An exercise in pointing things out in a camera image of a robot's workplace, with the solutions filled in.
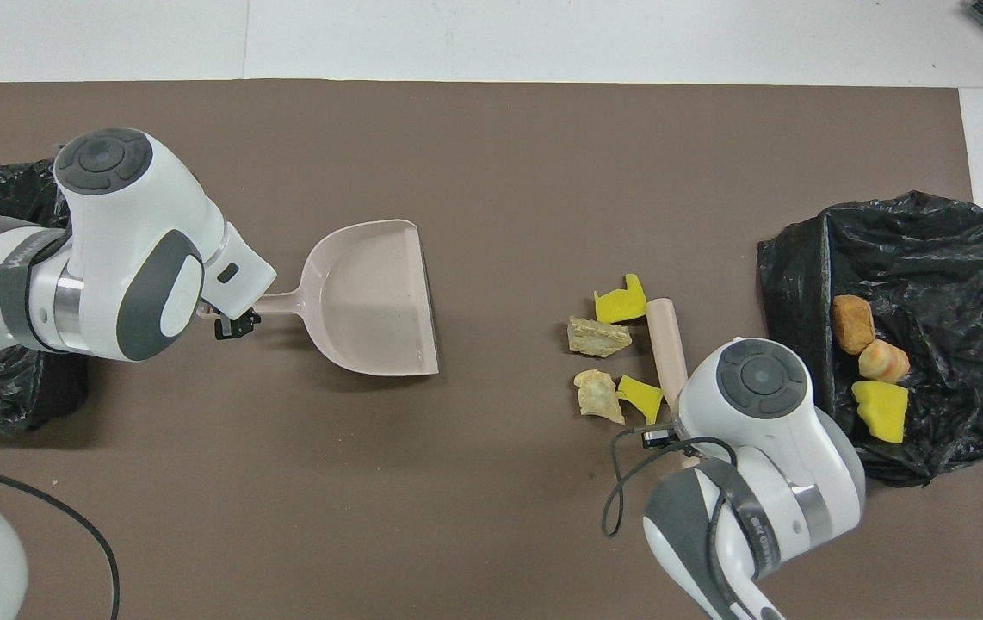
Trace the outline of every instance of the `black plastic bag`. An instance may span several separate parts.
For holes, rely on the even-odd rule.
[[[758,262],[768,334],[809,366],[866,475],[909,487],[983,460],[982,208],[920,192],[838,204],[760,243]],[[856,420],[862,377],[832,335],[834,295],[869,301],[878,338],[912,362],[901,444]]]
[[[0,165],[0,215],[63,228],[70,219],[52,160]],[[86,400],[86,358],[23,346],[0,350],[0,431],[18,433],[74,412]]]

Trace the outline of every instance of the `yellow object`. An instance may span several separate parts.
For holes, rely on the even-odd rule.
[[[599,295],[595,291],[595,318],[604,323],[617,323],[644,317],[645,290],[636,274],[626,274],[626,287]]]
[[[859,381],[850,391],[858,401],[858,417],[865,421],[870,435],[889,443],[905,440],[908,389],[884,381]]]
[[[660,401],[664,398],[664,391],[659,387],[641,383],[632,376],[622,375],[618,381],[618,398],[628,400],[630,405],[637,407],[638,411],[645,414],[647,424],[656,424],[656,416],[660,413]]]

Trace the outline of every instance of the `dustpan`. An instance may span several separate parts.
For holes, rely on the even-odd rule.
[[[378,220],[331,232],[312,248],[300,285],[264,294],[255,311],[296,314],[319,352],[378,376],[437,373],[419,228]]]

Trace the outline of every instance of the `brown mat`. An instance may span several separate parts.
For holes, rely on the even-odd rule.
[[[607,541],[617,428],[574,404],[579,370],[656,381],[649,350],[569,354],[567,315],[637,272],[676,302],[693,365],[764,333],[760,239],[842,201],[971,197],[954,90],[0,85],[0,164],[106,126],[173,149],[275,289],[335,228],[419,224],[443,369],[351,374],[295,318],[231,342],[197,322],[148,363],[95,362],[89,405],[0,439],[0,471],[102,527],[123,619],[696,617],[640,533],[671,463],[630,484]],[[0,511],[28,549],[21,617],[102,617],[86,534],[9,490]],[[873,486],[855,532],[763,588],[791,617],[983,617],[983,464]]]

